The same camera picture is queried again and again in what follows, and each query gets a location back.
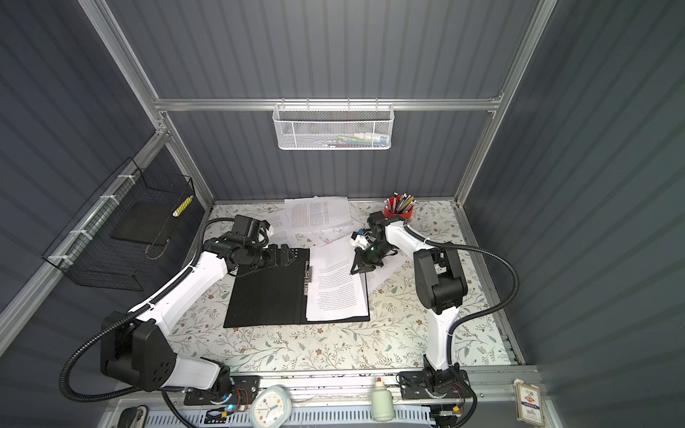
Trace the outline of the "printed paper sheet front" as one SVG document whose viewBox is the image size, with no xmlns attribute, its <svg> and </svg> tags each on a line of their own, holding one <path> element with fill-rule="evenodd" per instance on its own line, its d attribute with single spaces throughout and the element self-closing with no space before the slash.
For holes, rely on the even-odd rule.
<svg viewBox="0 0 685 428">
<path fill-rule="evenodd" d="M 349 237 L 310 250 L 307 322 L 369 321 L 367 289 L 359 274 L 351 274 L 355 250 Z"/>
</svg>

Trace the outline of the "orange folder black inside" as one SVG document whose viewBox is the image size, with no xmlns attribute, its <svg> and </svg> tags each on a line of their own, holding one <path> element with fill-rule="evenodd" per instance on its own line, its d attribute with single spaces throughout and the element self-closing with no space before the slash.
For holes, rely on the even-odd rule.
<svg viewBox="0 0 685 428">
<path fill-rule="evenodd" d="M 299 326 L 306 321 L 307 293 L 312 273 L 310 250 L 296 248 L 295 261 L 235 280 L 224 328 Z"/>
</svg>

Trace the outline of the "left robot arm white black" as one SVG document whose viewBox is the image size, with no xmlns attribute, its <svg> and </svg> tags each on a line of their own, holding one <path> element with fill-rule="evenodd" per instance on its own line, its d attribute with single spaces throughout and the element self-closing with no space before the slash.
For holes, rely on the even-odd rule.
<svg viewBox="0 0 685 428">
<path fill-rule="evenodd" d="M 273 244 L 269 221 L 236 215 L 232 228 L 218 237 L 202 239 L 194 258 L 148 299 L 127 312 L 114 311 L 100 332 L 66 360 L 58 388 L 74 402 L 109 401 L 134 392 L 168 392 L 193 389 L 215 399 L 232 394 L 234 384 L 227 365 L 208 358 L 178 355 L 169 344 L 171 330 L 204 293 L 229 274 L 237 277 L 291 265 L 294 251 Z M 71 374 L 84 354 L 100 347 L 103 375 L 126 383 L 113 392 L 86 394 L 71 386 Z"/>
</svg>

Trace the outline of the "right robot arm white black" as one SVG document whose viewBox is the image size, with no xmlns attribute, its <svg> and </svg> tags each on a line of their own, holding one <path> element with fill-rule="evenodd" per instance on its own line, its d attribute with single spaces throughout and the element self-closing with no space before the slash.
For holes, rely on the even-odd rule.
<svg viewBox="0 0 685 428">
<path fill-rule="evenodd" d="M 350 243 L 354 247 L 353 275 L 383 267 L 384 259 L 399 251 L 413 258 L 417 297 L 429 310 L 424 373 L 425 385 L 433 389 L 458 379 L 460 366 L 452 354 L 453 337 L 458 327 L 504 309 L 520 289 L 516 269 L 501 256 L 476 246 L 437 242 L 421 235 L 405 220 L 397 216 L 387 218 L 383 212 L 369 215 L 367 227 L 352 233 Z M 513 287 L 503 301 L 485 310 L 460 314 L 468 293 L 460 261 L 462 251 L 487 256 L 508 270 Z"/>
</svg>

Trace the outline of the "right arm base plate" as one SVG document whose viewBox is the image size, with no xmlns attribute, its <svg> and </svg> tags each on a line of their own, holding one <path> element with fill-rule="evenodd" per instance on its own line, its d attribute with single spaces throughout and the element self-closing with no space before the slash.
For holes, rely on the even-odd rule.
<svg viewBox="0 0 685 428">
<path fill-rule="evenodd" d="M 458 371 L 456 376 L 450 370 L 436 373 L 428 369 L 421 371 L 403 371 L 396 376 L 403 399 L 471 399 L 468 374 Z"/>
</svg>

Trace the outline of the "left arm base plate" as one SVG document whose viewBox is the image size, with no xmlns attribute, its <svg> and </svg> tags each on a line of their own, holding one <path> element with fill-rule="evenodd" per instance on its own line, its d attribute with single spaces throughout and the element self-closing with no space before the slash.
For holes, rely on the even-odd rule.
<svg viewBox="0 0 685 428">
<path fill-rule="evenodd" d="M 192 389 L 186 394 L 186 406 L 251 404 L 260 390 L 260 376 L 224 376 L 210 390 Z"/>
</svg>

